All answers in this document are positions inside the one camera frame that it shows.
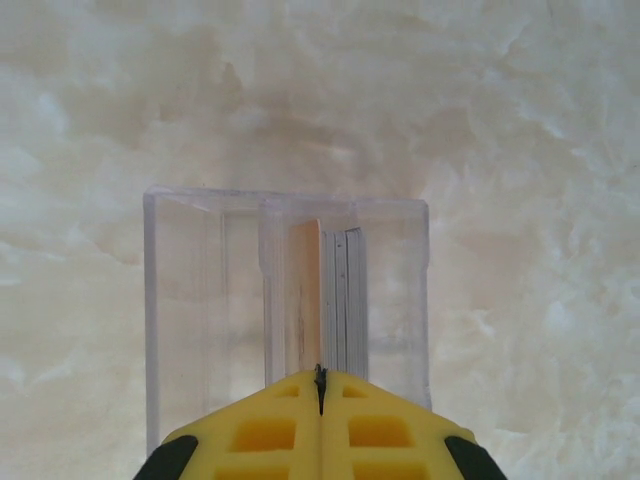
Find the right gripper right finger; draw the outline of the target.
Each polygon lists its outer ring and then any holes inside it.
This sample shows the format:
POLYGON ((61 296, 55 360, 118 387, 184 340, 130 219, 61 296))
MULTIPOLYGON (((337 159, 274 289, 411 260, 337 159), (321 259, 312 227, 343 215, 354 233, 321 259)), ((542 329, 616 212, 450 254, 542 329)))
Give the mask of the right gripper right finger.
POLYGON ((323 479, 504 479, 474 434, 339 371, 320 374, 323 479))

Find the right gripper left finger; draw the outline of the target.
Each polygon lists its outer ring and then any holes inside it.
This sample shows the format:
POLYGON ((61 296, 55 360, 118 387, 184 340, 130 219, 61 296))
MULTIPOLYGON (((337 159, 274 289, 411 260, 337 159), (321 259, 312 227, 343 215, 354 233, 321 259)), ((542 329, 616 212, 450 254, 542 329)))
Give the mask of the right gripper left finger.
POLYGON ((316 373, 303 371, 170 433, 137 479, 319 479, 316 373))

